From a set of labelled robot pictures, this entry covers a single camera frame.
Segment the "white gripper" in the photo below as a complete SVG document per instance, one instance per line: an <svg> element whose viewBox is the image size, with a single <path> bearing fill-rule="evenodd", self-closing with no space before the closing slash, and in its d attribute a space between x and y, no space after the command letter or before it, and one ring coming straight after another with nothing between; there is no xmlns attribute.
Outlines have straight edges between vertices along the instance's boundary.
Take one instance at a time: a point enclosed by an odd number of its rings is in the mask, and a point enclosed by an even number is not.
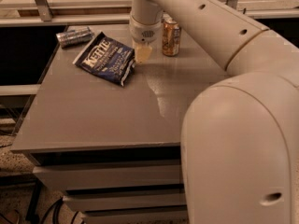
<svg viewBox="0 0 299 224"><path fill-rule="evenodd" d="M144 63L149 59L152 53L150 43L157 39L161 23L162 16L160 14L154 16L143 14L140 17L130 15L129 30L134 40L133 47L137 63Z"/></svg>

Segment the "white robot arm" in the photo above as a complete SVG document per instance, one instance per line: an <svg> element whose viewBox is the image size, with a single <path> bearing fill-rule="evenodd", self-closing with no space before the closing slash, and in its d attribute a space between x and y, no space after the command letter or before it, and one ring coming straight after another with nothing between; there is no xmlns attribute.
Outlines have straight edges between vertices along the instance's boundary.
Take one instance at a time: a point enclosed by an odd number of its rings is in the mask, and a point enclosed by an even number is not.
<svg viewBox="0 0 299 224"><path fill-rule="evenodd" d="M297 47L218 0L133 0L130 23L150 23L154 8L228 74L183 120L189 223L296 224Z"/></svg>

